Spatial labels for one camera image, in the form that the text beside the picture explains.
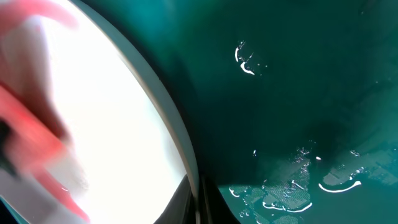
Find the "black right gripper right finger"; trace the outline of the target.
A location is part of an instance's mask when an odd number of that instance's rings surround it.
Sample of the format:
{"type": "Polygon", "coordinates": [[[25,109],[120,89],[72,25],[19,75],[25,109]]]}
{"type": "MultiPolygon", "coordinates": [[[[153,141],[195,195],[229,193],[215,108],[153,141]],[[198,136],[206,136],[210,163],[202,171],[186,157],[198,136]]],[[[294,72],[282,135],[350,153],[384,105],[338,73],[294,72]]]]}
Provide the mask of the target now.
{"type": "Polygon", "coordinates": [[[204,175],[200,177],[198,202],[201,224],[239,224],[216,184],[204,175]]]}

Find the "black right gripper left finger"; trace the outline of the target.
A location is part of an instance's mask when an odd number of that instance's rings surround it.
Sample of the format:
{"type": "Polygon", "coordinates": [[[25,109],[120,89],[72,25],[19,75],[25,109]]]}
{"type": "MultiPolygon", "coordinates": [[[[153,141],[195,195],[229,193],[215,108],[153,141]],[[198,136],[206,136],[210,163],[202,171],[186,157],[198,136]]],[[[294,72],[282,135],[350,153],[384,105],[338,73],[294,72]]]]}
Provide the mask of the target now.
{"type": "Polygon", "coordinates": [[[154,224],[195,224],[195,205],[186,175],[154,224]]]}

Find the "light blue plate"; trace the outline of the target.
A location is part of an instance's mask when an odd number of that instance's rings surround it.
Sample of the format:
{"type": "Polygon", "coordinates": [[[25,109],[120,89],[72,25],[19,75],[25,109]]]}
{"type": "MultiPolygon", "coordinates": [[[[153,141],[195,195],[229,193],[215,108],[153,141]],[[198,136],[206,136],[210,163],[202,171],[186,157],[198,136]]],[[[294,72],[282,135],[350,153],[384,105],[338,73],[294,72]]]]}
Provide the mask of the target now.
{"type": "MultiPolygon", "coordinates": [[[[53,2],[78,25],[33,17],[44,32],[49,102],[68,133],[69,156],[47,170],[70,189],[89,223],[154,223],[186,175],[199,223],[192,144],[157,74],[94,9],[53,2]]],[[[2,169],[1,205],[14,223],[87,223],[33,177],[16,179],[2,169]]]]}

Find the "pink and green sponge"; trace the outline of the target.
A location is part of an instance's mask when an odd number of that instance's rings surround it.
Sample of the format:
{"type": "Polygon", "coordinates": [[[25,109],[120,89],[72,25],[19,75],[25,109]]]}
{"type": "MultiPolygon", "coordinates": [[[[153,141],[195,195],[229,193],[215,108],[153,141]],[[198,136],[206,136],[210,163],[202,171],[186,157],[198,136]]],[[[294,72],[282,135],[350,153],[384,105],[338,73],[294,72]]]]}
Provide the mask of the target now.
{"type": "Polygon", "coordinates": [[[47,94],[48,60],[44,32],[33,17],[69,28],[76,19],[53,1],[1,2],[1,169],[16,179],[33,177],[72,214],[89,223],[70,189],[46,168],[67,158],[68,133],[47,94]]]}

